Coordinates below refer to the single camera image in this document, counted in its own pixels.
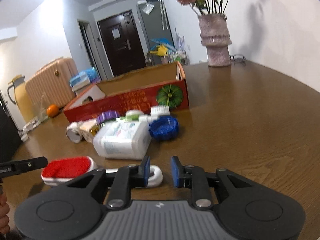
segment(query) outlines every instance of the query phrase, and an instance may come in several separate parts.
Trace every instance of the cardboard box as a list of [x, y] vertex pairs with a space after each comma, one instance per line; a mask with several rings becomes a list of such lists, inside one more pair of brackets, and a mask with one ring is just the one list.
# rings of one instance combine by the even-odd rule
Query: cardboard box
[[179, 62], [145, 67], [92, 84], [63, 113], [69, 122], [79, 122], [108, 110], [123, 116], [130, 109], [149, 114], [157, 105], [169, 105], [171, 111], [189, 108], [186, 78]]

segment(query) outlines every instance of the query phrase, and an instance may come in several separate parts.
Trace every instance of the screw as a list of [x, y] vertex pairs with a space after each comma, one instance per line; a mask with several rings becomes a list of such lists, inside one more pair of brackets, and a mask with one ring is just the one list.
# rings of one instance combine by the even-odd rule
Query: screw
[[204, 198], [198, 199], [196, 201], [196, 205], [198, 207], [209, 207], [211, 205], [211, 201], [209, 199], [204, 199]]
[[122, 199], [112, 199], [109, 201], [108, 205], [110, 207], [122, 207], [124, 205], [124, 202]]

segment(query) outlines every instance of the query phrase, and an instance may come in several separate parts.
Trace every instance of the human hand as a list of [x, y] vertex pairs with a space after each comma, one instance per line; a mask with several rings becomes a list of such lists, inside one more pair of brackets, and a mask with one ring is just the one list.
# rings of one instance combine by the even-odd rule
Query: human hand
[[9, 217], [7, 216], [9, 210], [7, 195], [4, 192], [0, 195], [0, 233], [3, 235], [6, 235], [10, 231]]

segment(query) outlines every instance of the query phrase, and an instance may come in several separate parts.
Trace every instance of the brown tabletop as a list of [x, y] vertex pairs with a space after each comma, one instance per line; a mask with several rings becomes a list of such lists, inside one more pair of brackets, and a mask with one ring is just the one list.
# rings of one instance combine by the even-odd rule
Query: brown tabletop
[[[202, 166], [206, 171], [226, 167], [299, 201], [307, 215], [299, 239], [320, 236], [320, 94], [308, 86], [266, 67], [246, 62], [226, 68], [207, 64], [184, 67], [190, 110], [177, 111], [179, 137], [152, 141], [148, 155], [159, 166], [164, 181], [158, 188], [134, 189], [132, 198], [179, 199], [187, 189], [175, 189], [170, 157], [182, 164]], [[105, 160], [87, 142], [74, 144], [65, 136], [63, 114], [42, 124], [15, 159], [45, 156], [49, 161], [88, 155], [107, 168], [129, 163]], [[11, 206], [15, 207], [43, 186], [40, 171], [4, 179]]]

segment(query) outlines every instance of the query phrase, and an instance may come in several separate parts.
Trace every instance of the suitcase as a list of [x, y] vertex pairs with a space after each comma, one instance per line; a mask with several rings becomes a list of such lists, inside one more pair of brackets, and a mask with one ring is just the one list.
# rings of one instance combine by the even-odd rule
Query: suitcase
[[26, 91], [31, 102], [38, 104], [45, 93], [49, 105], [64, 107], [76, 97], [69, 80], [77, 74], [76, 64], [71, 58], [58, 58], [45, 65], [26, 81]]

